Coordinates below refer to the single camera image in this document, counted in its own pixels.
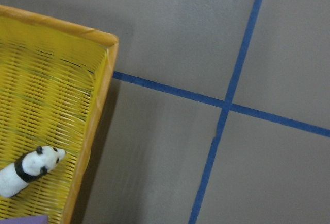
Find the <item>yellow woven tray basket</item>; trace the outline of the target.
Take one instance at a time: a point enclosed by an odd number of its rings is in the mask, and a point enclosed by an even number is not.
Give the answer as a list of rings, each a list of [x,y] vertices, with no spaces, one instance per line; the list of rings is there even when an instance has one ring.
[[[71,221],[118,49],[116,35],[1,6],[1,167],[37,146],[67,152],[48,175],[1,199],[1,219]]]

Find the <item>panda figurine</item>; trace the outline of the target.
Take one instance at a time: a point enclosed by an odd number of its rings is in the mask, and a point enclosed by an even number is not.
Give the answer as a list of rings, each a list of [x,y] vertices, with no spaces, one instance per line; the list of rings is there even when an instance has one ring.
[[[1,197],[11,198],[52,171],[66,156],[66,151],[52,146],[37,146],[1,169]]]

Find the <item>purple foam cube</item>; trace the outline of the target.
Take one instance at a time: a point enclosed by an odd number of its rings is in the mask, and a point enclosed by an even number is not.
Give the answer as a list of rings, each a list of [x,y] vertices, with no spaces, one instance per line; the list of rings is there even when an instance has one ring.
[[[48,224],[47,215],[27,216],[1,220],[1,224]]]

